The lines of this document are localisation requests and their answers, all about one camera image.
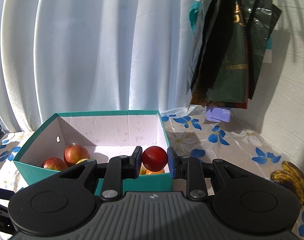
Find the purple paper box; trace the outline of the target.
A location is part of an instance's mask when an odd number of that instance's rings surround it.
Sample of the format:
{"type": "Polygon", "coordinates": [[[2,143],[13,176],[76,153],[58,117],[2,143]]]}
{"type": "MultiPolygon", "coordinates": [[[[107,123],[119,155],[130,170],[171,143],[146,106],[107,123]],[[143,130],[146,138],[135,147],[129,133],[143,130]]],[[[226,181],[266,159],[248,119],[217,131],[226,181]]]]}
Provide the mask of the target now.
{"type": "Polygon", "coordinates": [[[224,107],[206,107],[206,119],[212,122],[230,122],[231,109],[224,107]]]}

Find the dark green hanging bags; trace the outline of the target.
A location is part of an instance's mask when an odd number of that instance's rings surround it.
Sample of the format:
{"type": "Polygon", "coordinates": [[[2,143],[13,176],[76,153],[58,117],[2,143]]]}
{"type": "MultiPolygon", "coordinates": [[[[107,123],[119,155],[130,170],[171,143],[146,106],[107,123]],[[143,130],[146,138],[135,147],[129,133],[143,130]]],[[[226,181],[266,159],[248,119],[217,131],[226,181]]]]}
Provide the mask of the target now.
{"type": "Polygon", "coordinates": [[[247,108],[280,15],[273,0],[194,0],[187,72],[191,103],[247,108]]]}

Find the overripe banana bunch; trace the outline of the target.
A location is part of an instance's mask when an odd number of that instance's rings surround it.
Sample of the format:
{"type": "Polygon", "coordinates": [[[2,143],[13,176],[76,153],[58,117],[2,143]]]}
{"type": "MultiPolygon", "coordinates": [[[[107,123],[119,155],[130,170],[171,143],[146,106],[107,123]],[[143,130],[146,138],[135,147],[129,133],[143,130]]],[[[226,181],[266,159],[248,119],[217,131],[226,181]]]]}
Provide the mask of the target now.
{"type": "Polygon", "coordinates": [[[271,180],[294,193],[300,204],[304,206],[304,173],[290,161],[283,161],[281,166],[282,170],[271,173],[271,180]]]}

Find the teal cardboard box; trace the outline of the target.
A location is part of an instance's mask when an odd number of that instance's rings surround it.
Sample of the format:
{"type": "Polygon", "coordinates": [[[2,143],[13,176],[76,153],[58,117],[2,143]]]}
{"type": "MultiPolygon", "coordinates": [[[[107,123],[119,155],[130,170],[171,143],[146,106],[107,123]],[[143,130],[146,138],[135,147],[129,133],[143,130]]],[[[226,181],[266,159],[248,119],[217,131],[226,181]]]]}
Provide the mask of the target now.
{"type": "Polygon", "coordinates": [[[107,163],[119,155],[170,146],[159,111],[94,111],[55,113],[21,147],[13,161],[28,185],[55,174],[42,167],[51,157],[63,158],[69,145],[84,146],[92,159],[107,163]]]}

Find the orange tangerine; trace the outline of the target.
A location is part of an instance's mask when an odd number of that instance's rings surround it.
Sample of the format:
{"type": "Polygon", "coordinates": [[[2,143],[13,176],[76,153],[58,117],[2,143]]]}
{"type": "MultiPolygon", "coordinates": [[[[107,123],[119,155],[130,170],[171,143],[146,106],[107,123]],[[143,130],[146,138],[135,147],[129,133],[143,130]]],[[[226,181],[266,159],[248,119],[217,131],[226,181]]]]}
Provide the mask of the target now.
{"type": "Polygon", "coordinates": [[[154,175],[154,174],[164,174],[164,173],[165,173],[164,169],[160,171],[150,171],[146,169],[144,175],[154,175]]]}

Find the yellow pear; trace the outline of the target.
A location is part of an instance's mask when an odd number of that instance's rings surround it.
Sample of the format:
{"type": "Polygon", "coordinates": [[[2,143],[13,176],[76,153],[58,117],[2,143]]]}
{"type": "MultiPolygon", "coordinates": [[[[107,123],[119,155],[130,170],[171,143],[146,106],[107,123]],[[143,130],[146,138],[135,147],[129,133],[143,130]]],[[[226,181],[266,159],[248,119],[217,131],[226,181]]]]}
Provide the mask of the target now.
{"type": "Polygon", "coordinates": [[[141,165],[141,169],[140,169],[140,176],[141,176],[141,175],[145,175],[145,170],[146,170],[146,168],[145,168],[145,166],[142,164],[142,165],[141,165]]]}
{"type": "Polygon", "coordinates": [[[87,158],[80,159],[80,160],[76,163],[76,165],[77,165],[77,164],[80,164],[80,163],[82,163],[82,162],[84,162],[84,161],[86,161],[86,160],[89,160],[89,159],[87,159],[87,158]]]}

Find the cherry tomato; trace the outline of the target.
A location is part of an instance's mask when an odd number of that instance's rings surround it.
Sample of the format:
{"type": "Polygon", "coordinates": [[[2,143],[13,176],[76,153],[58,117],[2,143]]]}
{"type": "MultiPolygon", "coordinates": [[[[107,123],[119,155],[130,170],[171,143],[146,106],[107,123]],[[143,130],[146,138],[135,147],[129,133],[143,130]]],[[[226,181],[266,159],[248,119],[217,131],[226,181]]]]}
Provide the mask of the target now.
{"type": "Polygon", "coordinates": [[[159,146],[150,146],[142,154],[144,167],[151,172],[161,171],[168,163],[168,155],[159,146]]]}

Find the red apple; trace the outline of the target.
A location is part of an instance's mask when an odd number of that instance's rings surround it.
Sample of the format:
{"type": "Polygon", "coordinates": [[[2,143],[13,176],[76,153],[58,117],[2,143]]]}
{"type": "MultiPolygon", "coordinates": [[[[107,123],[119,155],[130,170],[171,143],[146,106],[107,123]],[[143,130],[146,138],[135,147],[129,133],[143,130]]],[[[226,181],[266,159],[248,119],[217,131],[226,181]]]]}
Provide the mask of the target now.
{"type": "Polygon", "coordinates": [[[89,159],[88,150],[81,145],[69,145],[64,150],[64,161],[68,166],[75,165],[81,159],[89,159]]]}

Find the large green-red apple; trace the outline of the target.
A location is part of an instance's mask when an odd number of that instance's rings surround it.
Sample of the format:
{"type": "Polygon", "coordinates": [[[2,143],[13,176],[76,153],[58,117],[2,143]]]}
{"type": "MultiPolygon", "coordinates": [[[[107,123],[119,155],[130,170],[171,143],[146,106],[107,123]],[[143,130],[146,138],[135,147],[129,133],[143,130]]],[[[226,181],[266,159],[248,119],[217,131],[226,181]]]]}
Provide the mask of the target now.
{"type": "Polygon", "coordinates": [[[63,171],[68,168],[68,165],[60,158],[52,157],[44,161],[43,168],[54,171],[63,171]]]}

